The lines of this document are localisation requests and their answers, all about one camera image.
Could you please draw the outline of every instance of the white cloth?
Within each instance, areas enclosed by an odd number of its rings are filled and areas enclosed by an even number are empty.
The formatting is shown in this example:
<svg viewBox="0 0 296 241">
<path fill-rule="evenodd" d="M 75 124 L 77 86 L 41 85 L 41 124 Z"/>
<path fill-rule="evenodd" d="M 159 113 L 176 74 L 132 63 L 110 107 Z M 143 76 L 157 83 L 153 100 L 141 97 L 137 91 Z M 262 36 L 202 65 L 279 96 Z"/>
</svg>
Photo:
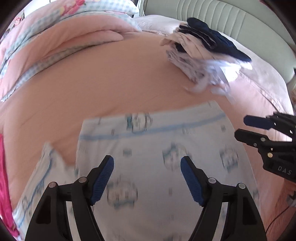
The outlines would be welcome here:
<svg viewBox="0 0 296 241">
<path fill-rule="evenodd" d="M 178 52 L 175 43 L 181 44 L 186 53 Z M 174 32 L 162 39 L 160 45 L 170 45 L 170 50 L 167 50 L 169 61 L 196 83 L 190 91 L 200 93 L 208 85 L 216 85 L 211 89 L 212 93 L 225 95 L 230 102 L 233 98 L 230 95 L 229 82 L 237 79 L 242 67 L 252 69 L 250 63 L 208 51 L 201 40 L 191 34 Z"/>
<path fill-rule="evenodd" d="M 31 217 L 48 184 L 50 182 L 57 182 L 59 185 L 69 184 L 76 179 L 77 172 L 74 167 L 67 166 L 59 153 L 49 143 L 45 143 L 41 158 L 12 214 L 21 240 L 25 240 Z"/>
<path fill-rule="evenodd" d="M 167 50 L 168 60 L 181 69 L 187 77 L 196 83 L 196 86 L 188 91 L 200 93 L 208 85 L 214 94 L 225 95 L 230 102 L 231 90 L 229 82 L 235 81 L 239 75 L 241 66 L 224 60 L 198 60 L 191 58 L 187 53 L 180 53 L 172 47 Z"/>
<path fill-rule="evenodd" d="M 244 147 L 216 102 L 85 120 L 77 148 L 79 176 L 86 176 L 105 155 L 114 157 L 115 167 L 94 216 L 106 241 L 189 239 L 202 208 L 180 170 L 185 155 L 208 177 L 229 185 L 243 182 L 257 192 Z M 225 205 L 214 240 L 220 240 Z"/>
</svg>

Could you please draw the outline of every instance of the pillow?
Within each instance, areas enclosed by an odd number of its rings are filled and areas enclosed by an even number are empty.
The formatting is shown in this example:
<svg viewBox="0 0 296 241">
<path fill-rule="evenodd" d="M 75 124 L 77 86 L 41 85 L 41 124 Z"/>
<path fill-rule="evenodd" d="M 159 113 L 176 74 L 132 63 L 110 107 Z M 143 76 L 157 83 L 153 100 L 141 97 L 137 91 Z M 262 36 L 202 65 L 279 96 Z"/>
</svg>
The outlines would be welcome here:
<svg viewBox="0 0 296 241">
<path fill-rule="evenodd" d="M 172 34 L 179 27 L 180 23 L 185 23 L 174 18 L 168 18 L 160 15 L 148 15 L 134 18 L 142 31 L 157 33 L 163 36 Z"/>
<path fill-rule="evenodd" d="M 139 8 L 131 0 L 76 0 L 76 2 L 100 2 L 105 8 L 115 12 L 123 12 L 129 15 L 139 13 Z"/>
</svg>

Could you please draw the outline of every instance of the padded headboard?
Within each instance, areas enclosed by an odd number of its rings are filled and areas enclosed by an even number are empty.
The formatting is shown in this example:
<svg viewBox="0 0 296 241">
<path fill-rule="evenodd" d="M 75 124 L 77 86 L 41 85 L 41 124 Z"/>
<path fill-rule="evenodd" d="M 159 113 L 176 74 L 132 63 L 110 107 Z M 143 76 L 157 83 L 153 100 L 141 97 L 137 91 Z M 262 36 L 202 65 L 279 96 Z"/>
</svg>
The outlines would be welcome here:
<svg viewBox="0 0 296 241">
<path fill-rule="evenodd" d="M 286 83 L 294 76 L 295 43 L 275 13 L 259 0 L 142 0 L 143 10 L 146 15 L 183 21 L 198 18 L 270 63 Z"/>
</svg>

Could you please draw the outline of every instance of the black cable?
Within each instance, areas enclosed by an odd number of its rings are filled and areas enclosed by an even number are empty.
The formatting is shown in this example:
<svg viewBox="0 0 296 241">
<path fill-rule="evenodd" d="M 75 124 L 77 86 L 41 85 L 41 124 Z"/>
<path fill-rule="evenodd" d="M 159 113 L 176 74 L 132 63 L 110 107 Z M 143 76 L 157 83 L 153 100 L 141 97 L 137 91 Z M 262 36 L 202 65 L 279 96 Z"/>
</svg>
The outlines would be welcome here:
<svg viewBox="0 0 296 241">
<path fill-rule="evenodd" d="M 275 217 L 275 219 L 274 219 L 274 220 L 268 225 L 268 227 L 267 227 L 267 229 L 266 229 L 266 231 L 265 231 L 265 234 L 267 234 L 267 231 L 269 230 L 269 228 L 270 228 L 270 226 L 273 224 L 273 222 L 274 222 L 279 216 L 281 216 L 284 212 L 286 212 L 286 211 L 288 210 L 289 207 L 290 207 L 290 206 L 286 207 L 284 211 L 282 211 L 279 215 L 277 215 L 277 216 Z"/>
<path fill-rule="evenodd" d="M 144 12 L 144 15 L 146 16 L 146 8 L 147 8 L 147 3 L 148 3 L 148 0 L 144 0 L 144 2 L 143 2 L 143 12 Z"/>
</svg>

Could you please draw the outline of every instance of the pink comforter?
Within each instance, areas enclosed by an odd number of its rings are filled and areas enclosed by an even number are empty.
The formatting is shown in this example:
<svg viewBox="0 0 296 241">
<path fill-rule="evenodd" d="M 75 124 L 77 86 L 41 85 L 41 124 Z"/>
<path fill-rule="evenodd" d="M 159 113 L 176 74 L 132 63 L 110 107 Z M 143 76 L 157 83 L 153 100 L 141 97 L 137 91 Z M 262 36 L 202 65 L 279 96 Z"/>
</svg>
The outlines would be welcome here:
<svg viewBox="0 0 296 241">
<path fill-rule="evenodd" d="M 0 105 L 7 173 L 15 207 L 49 141 L 69 163 L 75 163 L 78 135 L 84 119 L 127 112 L 180 109 L 215 100 L 235 129 L 259 131 L 243 124 L 245 115 L 266 116 L 275 107 L 246 77 L 231 82 L 235 103 L 210 91 L 190 94 L 188 78 L 167 61 L 161 37 L 151 33 L 124 34 L 124 40 L 79 51 L 38 73 Z M 275 130 L 261 131 L 270 139 L 286 140 Z M 294 185 L 262 168 L 255 148 L 245 146 L 258 184 L 265 227 L 285 207 Z M 295 210 L 286 212 L 268 232 L 276 240 Z"/>
<path fill-rule="evenodd" d="M 121 41 L 123 37 L 119 33 L 141 32 L 127 14 L 103 11 L 108 7 L 103 2 L 81 3 L 74 8 L 67 7 L 72 4 L 71 0 L 46 5 L 4 38 L 0 43 L 1 101 L 38 72 L 77 51 Z"/>
</svg>

